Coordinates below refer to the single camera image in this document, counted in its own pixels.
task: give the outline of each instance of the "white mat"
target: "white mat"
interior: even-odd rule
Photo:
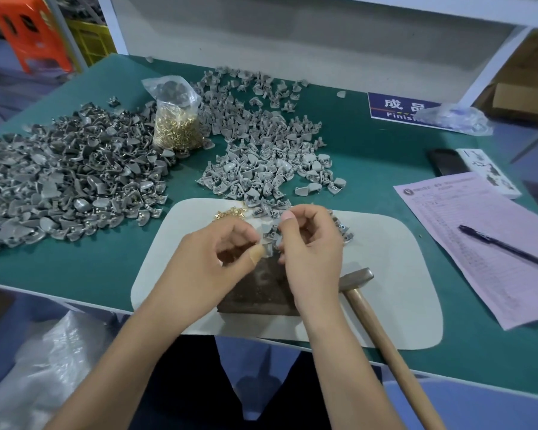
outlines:
[[[186,199],[175,204],[151,244],[131,289],[137,309],[157,282],[181,238],[211,223],[218,211],[241,202],[224,199]],[[375,278],[361,289],[397,348],[418,350],[442,339],[442,311],[416,239],[400,221],[378,214],[335,211],[354,232],[345,246],[341,274],[370,267]],[[249,219],[260,228],[265,219]],[[343,310],[361,345],[373,347],[344,297]],[[220,314],[212,310],[191,325],[185,334],[226,335],[269,340],[308,341],[300,317]]]

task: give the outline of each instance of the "forearm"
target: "forearm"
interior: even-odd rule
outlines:
[[[155,364],[177,337],[172,331],[155,331],[160,324],[159,320],[151,320],[151,309],[142,305],[129,318],[100,362],[45,430],[129,427]]]
[[[328,314],[306,325],[332,428],[404,429],[340,305]]]

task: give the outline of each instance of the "red stool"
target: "red stool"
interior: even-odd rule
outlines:
[[[43,0],[0,0],[0,29],[27,73],[28,59],[54,59],[64,71],[73,70],[49,14]]]

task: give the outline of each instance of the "hammer head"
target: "hammer head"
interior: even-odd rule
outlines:
[[[370,268],[362,268],[356,272],[344,275],[339,279],[339,292],[348,291],[350,289],[359,288],[366,284],[375,276]]]

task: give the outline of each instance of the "hammer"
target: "hammer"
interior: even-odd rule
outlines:
[[[395,376],[396,382],[401,387],[404,396],[414,410],[416,417],[427,430],[446,430],[438,412],[432,406],[429,398],[421,388],[420,383],[411,373],[401,354],[398,352],[387,332],[384,331],[379,319],[359,292],[359,287],[369,282],[375,276],[370,268],[363,268],[356,272],[344,275],[339,280],[339,291],[343,293],[349,305],[373,344],[380,350],[388,367]]]

